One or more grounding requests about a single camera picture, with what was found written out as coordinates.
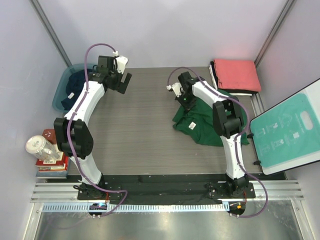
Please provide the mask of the green t shirt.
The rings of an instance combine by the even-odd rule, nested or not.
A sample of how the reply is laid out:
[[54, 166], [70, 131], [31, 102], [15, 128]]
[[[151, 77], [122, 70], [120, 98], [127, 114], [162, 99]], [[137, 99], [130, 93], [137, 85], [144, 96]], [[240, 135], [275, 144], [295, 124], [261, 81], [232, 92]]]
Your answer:
[[213, 111], [203, 100], [196, 99], [191, 110], [179, 107], [172, 121], [173, 128], [199, 145], [222, 147], [223, 142], [213, 128]]

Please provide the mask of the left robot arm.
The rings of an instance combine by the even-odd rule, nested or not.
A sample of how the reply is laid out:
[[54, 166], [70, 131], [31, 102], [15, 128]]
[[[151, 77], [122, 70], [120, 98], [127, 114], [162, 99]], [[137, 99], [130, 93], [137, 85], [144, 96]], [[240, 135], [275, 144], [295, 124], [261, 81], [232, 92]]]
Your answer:
[[126, 92], [132, 77], [124, 73], [128, 61], [118, 54], [100, 55], [96, 65], [73, 73], [69, 81], [77, 89], [67, 87], [68, 94], [74, 93], [68, 113], [53, 123], [58, 150], [69, 157], [81, 175], [80, 185], [74, 187], [81, 200], [100, 200], [106, 195], [104, 175], [93, 158], [94, 139], [88, 123], [107, 90]]

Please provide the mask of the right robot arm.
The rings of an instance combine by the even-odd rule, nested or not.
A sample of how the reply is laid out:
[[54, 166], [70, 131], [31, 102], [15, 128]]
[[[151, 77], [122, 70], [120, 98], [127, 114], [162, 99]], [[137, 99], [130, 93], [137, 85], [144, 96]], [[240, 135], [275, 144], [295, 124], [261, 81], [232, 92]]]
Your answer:
[[212, 132], [222, 141], [226, 159], [226, 193], [233, 198], [249, 187], [249, 174], [244, 166], [242, 136], [249, 126], [247, 111], [236, 97], [223, 94], [211, 87], [204, 78], [192, 77], [186, 71], [178, 76], [178, 82], [167, 86], [175, 95], [184, 112], [199, 110], [199, 104], [211, 111]]

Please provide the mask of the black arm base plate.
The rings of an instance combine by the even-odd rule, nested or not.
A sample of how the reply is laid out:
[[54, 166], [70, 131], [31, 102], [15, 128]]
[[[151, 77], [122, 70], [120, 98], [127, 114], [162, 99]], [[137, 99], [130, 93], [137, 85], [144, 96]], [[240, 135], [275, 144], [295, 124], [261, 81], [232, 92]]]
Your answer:
[[114, 191], [113, 200], [122, 197], [121, 190], [128, 192], [128, 199], [134, 195], [144, 199], [147, 196], [182, 198], [188, 195], [213, 200], [256, 197], [248, 176], [232, 180], [226, 174], [103, 175], [98, 183], [84, 187], [83, 193], [87, 194], [90, 188]]

